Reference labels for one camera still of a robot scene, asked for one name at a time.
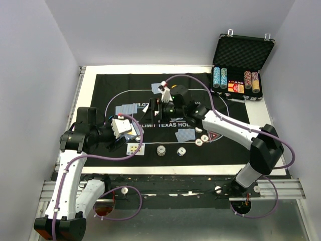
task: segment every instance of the metal floor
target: metal floor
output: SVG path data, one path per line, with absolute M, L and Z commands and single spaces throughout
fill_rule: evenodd
M 250 214 L 264 214 L 274 201 L 252 202 Z M 125 217 L 133 210 L 117 210 Z M 87 218 L 84 241 L 305 241 L 309 240 L 296 200 L 282 200 L 275 214 L 262 219 L 235 216 L 229 209 L 143 209 L 124 222 L 101 221 L 93 213 Z

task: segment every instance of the gray wall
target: gray wall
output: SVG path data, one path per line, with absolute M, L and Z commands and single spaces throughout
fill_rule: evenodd
M 277 48 L 263 72 L 269 112 L 297 154 L 291 173 L 307 196 L 312 223 L 321 227 L 321 2 L 296 0 L 276 35 Z
M 28 240 L 79 68 L 43 0 L 0 6 L 0 240 Z
M 277 33 L 294 0 L 46 0 L 81 65 L 211 64 L 218 36 Z

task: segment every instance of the open aluminum case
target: open aluminum case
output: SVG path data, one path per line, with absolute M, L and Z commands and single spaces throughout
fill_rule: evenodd
M 242 82 L 244 84 L 244 72 L 258 72 L 260 91 L 253 93 L 252 89 L 245 89 L 244 93 L 229 92 L 228 88 L 213 87 L 213 70 L 211 89 L 220 96 L 227 99 L 240 100 L 261 100 L 263 98 L 260 70 L 275 45 L 275 41 L 270 39 L 270 34 L 265 34 L 264 38 L 254 38 L 233 35 L 233 30 L 229 29 L 227 34 L 221 34 L 213 58 L 213 66 L 227 68 L 227 80 Z

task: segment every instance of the chip stack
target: chip stack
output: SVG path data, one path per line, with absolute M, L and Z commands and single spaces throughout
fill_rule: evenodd
M 166 148 L 164 146 L 158 146 L 156 149 L 157 155 L 160 157 L 164 156 L 166 153 Z
M 220 87 L 220 75 L 221 75 L 220 67 L 215 67 L 214 73 L 213 73 L 213 87 L 214 88 Z
M 227 68 L 221 69 L 221 89 L 227 88 Z
M 251 72 L 250 71 L 245 71 L 244 72 L 244 84 L 246 89 L 251 89 L 252 88 L 252 77 L 251 77 Z
M 259 74 L 257 72 L 252 73 L 252 91 L 253 93 L 260 92 Z

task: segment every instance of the poker chip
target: poker chip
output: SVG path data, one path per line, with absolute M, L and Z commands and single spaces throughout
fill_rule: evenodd
M 186 149 L 184 147 L 180 147 L 177 151 L 176 151 L 177 155 L 182 157 L 183 155 L 185 155 L 186 153 Z
M 195 131 L 196 131 L 196 133 L 202 133 L 203 132 L 203 130 L 201 128 L 198 128 L 198 127 L 195 127 Z
M 227 88 L 227 68 L 222 68 L 221 69 L 221 84 L 220 84 L 221 89 L 226 89 Z
M 246 89 L 252 88 L 252 77 L 250 71 L 244 72 L 244 85 Z
M 214 88 L 220 87 L 220 74 L 221 74 L 220 67 L 215 67 L 213 70 L 213 87 Z
M 208 142 L 209 139 L 210 139 L 210 138 L 209 138 L 207 135 L 202 135 L 202 136 L 201 136 L 202 142 Z
M 156 149 L 157 155 L 160 157 L 164 156 L 166 153 L 166 148 L 164 146 L 158 146 Z
M 252 73 L 252 91 L 253 93 L 260 92 L 259 74 L 257 72 Z
M 203 144 L 203 142 L 202 142 L 202 140 L 201 139 L 196 139 L 195 140 L 195 144 L 196 144 L 196 146 L 201 146 L 202 144 Z

